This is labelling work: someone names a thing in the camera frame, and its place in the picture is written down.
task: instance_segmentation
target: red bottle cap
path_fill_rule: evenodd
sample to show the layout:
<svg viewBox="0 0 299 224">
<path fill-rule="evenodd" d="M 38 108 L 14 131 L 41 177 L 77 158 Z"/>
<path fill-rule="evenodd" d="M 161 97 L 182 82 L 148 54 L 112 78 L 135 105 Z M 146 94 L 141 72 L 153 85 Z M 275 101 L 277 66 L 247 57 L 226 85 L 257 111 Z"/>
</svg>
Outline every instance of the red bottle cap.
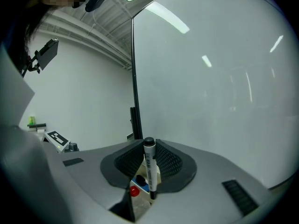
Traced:
<svg viewBox="0 0 299 224">
<path fill-rule="evenodd" d="M 130 195 L 131 196 L 138 196 L 139 193 L 140 193 L 140 191 L 136 186 L 130 187 Z"/>
</svg>

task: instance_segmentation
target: white wall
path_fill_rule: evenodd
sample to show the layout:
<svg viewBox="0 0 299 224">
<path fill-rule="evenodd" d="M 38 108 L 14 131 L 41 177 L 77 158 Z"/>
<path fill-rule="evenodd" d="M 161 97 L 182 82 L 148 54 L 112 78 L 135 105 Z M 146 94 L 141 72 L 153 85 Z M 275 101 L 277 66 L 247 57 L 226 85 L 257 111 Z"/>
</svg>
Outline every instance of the white wall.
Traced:
<svg viewBox="0 0 299 224">
<path fill-rule="evenodd" d="M 51 38 L 37 34 L 30 45 L 31 57 Z M 20 127 L 28 129 L 28 116 L 35 116 L 37 123 L 46 123 L 48 131 L 57 130 L 80 150 L 125 142 L 132 132 L 132 73 L 99 52 L 58 39 L 57 56 L 45 70 L 25 76 L 35 96 Z"/>
<path fill-rule="evenodd" d="M 299 159 L 299 45 L 283 15 L 265 0 L 157 2 L 190 30 L 153 7 L 134 18 L 143 137 L 220 154 L 268 188 L 289 178 Z"/>
</svg>

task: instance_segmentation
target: ceiling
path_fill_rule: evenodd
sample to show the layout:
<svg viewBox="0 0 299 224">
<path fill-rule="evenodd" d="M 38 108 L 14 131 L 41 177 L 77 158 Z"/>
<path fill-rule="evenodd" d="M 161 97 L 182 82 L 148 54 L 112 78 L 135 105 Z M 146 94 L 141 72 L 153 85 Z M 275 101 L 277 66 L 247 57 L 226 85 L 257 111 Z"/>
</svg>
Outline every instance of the ceiling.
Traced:
<svg viewBox="0 0 299 224">
<path fill-rule="evenodd" d="M 39 31 L 88 46 L 131 70 L 131 19 L 153 0 L 105 0 L 93 12 L 63 7 L 52 12 Z"/>
</svg>

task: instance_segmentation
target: white marker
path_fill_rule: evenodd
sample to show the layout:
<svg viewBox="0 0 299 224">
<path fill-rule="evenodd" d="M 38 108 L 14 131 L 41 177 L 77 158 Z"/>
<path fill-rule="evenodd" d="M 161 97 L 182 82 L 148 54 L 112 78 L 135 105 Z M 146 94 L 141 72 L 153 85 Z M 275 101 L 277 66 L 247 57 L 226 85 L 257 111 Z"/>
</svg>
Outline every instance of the white marker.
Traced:
<svg viewBox="0 0 299 224">
<path fill-rule="evenodd" d="M 144 156 L 146 161 L 146 175 L 149 183 L 150 198 L 155 199 L 157 195 L 157 162 L 156 162 L 156 144 L 151 137 L 144 139 Z"/>
</svg>

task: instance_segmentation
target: marker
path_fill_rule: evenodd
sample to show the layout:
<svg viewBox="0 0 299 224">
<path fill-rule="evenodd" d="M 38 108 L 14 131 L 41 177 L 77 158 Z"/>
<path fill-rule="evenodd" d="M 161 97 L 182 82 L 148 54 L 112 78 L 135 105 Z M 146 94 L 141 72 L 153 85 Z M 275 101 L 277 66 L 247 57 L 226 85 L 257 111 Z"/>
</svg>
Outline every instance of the marker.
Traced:
<svg viewBox="0 0 299 224">
<path fill-rule="evenodd" d="M 150 198 L 155 199 L 157 195 L 157 162 L 156 162 L 156 144 L 151 137 L 144 139 L 144 156 L 146 161 L 146 175 L 148 177 Z"/>
</svg>

